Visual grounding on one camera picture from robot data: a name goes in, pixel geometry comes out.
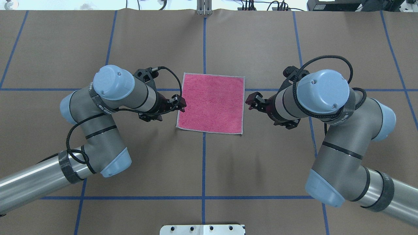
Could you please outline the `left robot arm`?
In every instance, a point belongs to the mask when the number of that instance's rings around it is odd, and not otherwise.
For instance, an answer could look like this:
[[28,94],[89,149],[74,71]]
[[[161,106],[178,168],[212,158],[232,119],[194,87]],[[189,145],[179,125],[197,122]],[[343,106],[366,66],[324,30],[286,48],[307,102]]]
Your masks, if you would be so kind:
[[139,119],[162,121],[162,115],[184,112],[182,91],[167,99],[154,79],[165,66],[134,73],[105,65],[85,88],[61,100],[63,118],[72,124],[65,149],[37,164],[1,179],[1,216],[96,173],[112,177],[132,163],[113,114],[132,112]]

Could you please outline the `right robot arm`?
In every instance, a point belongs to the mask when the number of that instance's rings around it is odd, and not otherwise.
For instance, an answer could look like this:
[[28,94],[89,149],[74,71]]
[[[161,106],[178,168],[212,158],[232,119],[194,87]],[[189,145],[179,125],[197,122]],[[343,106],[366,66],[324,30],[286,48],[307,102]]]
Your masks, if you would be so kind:
[[288,67],[283,73],[286,80],[275,95],[264,99],[255,92],[245,103],[287,129],[313,115],[330,126],[309,172],[306,192],[329,206],[357,202],[362,208],[416,227],[417,189],[362,165],[370,142],[381,141],[394,130],[395,113],[350,88],[337,71],[298,72],[296,67]]

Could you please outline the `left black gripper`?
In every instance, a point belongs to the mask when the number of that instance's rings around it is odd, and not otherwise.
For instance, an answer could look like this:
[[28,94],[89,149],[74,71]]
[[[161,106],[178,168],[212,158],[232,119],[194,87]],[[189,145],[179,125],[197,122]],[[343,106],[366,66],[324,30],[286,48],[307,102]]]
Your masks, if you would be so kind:
[[186,100],[180,95],[173,95],[167,99],[163,95],[157,95],[155,114],[165,114],[174,111],[185,112]]

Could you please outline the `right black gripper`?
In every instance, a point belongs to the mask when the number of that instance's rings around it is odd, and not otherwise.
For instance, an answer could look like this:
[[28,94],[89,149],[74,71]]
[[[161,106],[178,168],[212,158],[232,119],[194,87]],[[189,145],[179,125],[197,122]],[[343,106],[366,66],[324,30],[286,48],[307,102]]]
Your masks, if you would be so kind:
[[269,118],[277,118],[276,97],[263,99],[260,92],[254,92],[246,98],[245,104],[249,105],[249,110],[254,109],[266,113]]

